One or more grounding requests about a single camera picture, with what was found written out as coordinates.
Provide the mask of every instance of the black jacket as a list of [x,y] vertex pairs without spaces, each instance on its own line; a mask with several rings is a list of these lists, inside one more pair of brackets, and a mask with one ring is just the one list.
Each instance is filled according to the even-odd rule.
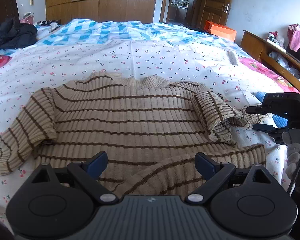
[[6,19],[0,25],[0,49],[19,49],[37,42],[37,28],[30,24],[16,22],[15,19]]

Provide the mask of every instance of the gray work glove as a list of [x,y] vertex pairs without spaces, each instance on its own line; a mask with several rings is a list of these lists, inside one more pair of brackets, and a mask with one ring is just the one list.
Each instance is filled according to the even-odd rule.
[[289,132],[282,133],[282,140],[288,145],[288,167],[286,174],[289,179],[292,179],[292,174],[296,170],[300,160],[300,129],[290,129]]

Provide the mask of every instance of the wooden wardrobe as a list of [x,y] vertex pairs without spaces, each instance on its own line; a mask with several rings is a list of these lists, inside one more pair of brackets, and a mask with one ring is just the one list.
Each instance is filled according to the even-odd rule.
[[75,18],[152,23],[154,6],[155,0],[46,0],[46,16],[62,24]]

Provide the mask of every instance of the orange box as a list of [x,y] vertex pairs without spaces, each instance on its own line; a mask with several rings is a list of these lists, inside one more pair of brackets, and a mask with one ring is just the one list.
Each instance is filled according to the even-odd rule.
[[234,41],[235,37],[237,36],[237,32],[235,30],[230,29],[224,25],[213,23],[210,21],[206,21],[204,30],[213,35],[223,37],[223,38],[228,38],[231,41]]

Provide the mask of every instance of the striped sweater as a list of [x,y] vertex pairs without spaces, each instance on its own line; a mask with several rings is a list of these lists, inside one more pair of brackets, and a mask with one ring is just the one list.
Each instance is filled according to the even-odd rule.
[[29,155],[37,166],[65,167],[105,151],[108,167],[99,180],[118,196],[185,196],[204,182],[194,167],[197,152],[238,168],[265,164],[263,145],[238,148],[230,132],[231,125],[249,129],[260,120],[233,109],[202,83],[93,73],[31,96],[0,135],[0,175]]

